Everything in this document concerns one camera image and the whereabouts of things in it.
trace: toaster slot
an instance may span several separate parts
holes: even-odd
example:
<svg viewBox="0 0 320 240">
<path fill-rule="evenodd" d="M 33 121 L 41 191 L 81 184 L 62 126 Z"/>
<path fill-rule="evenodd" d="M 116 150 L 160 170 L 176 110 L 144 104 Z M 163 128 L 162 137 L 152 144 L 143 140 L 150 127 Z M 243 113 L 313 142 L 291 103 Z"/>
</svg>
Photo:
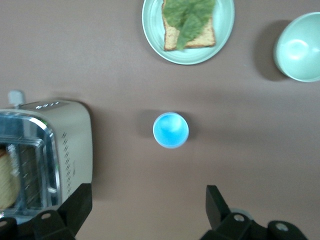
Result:
<svg viewBox="0 0 320 240">
<path fill-rule="evenodd" d="M 37 165 L 36 150 L 32 146 L 22 145 L 19 153 L 26 208 L 41 208 L 41 171 Z"/>
</svg>

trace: toast with lettuce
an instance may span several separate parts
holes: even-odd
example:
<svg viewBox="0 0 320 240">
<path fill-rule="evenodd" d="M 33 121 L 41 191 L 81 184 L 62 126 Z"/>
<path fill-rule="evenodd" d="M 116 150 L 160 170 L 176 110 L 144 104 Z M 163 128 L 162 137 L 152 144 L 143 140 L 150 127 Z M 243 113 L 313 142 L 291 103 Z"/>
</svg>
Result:
<svg viewBox="0 0 320 240">
<path fill-rule="evenodd" d="M 213 47 L 215 0 L 163 0 L 164 50 Z"/>
</svg>

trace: bowl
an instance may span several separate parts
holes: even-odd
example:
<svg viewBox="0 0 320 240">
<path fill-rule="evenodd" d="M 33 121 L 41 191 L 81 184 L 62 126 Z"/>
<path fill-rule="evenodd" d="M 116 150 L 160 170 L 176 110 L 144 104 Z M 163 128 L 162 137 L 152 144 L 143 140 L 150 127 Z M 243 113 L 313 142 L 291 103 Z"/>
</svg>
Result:
<svg viewBox="0 0 320 240">
<path fill-rule="evenodd" d="M 273 58 L 278 69 L 292 79 L 320 80 L 320 12 L 293 20 L 277 40 Z"/>
</svg>

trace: green lettuce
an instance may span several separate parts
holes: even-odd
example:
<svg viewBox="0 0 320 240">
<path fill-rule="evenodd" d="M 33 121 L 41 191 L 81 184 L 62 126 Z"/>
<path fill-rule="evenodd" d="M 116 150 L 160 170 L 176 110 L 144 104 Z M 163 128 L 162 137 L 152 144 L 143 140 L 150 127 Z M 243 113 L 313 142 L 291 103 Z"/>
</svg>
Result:
<svg viewBox="0 0 320 240">
<path fill-rule="evenodd" d="M 180 31 L 176 49 L 184 49 L 187 42 L 201 34 L 214 6 L 215 0 L 165 0 L 163 15 L 170 26 Z"/>
</svg>

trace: bread in toaster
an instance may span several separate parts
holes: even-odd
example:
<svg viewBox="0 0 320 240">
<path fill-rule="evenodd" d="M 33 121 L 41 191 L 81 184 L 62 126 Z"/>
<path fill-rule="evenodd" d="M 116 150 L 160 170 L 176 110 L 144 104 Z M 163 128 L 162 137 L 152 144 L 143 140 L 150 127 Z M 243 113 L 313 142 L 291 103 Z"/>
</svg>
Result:
<svg viewBox="0 0 320 240">
<path fill-rule="evenodd" d="M 13 174 L 12 159 L 0 149 L 0 209 L 13 205 L 20 191 L 19 176 Z"/>
</svg>

